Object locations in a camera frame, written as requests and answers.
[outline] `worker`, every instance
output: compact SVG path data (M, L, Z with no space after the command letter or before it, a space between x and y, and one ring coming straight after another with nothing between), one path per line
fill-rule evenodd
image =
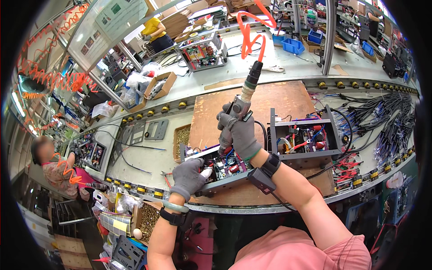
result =
M233 148L255 168L263 166L269 153L254 137L254 118L237 121L225 113L228 108L229 104L225 104L216 118L231 131ZM170 203L183 206L204 185L206 177L198 173L202 165L202 159L190 159L174 168ZM305 231L279 226L241 248L230 270L371 269L364 236L350 233L303 175L281 163L271 180L276 184L277 193L298 210L313 240ZM169 207L164 211L171 215L179 213ZM175 269L172 252L176 234L177 226L160 217L150 237L149 269Z
M69 156L66 162L58 166L58 162L51 162L50 160L54 155L54 144L47 136L39 136L33 140L31 146L31 152L33 157L33 163L42 167L44 177L48 183L50 183L56 189L63 191L70 197L76 199L81 198L85 201L89 201L91 189L87 187L86 183L99 183L94 180L83 168L74 167L75 164L75 144L71 142L69 145ZM73 168L73 172L64 174L66 170ZM81 176L81 183L72 184L69 182L70 174L73 173L73 177Z
M381 11L381 8L379 6L376 5L376 3L374 2L374 6ZM370 30L370 35L373 37L377 37L378 34L378 24L380 21L382 21L379 17L381 16L381 14L379 14L378 12L372 10L371 7L367 6L366 7L366 17L369 19L369 30Z
M145 29L141 31L144 41L150 41L153 50L158 53L174 45L174 41L165 32L165 26L158 18L151 18L144 23Z

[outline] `pliers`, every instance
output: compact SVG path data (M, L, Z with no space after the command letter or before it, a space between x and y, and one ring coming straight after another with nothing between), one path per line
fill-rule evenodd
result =
M170 183L168 182L168 179L166 178L167 175L172 175L172 172L164 172L162 171L161 175L165 178L165 182L166 184L169 186L169 188L171 188Z

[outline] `fan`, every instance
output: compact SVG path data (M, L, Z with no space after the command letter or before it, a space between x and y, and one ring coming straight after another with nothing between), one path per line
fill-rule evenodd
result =
M29 93L42 93L47 88L43 83L37 82L30 76L18 75L19 85L21 89Z

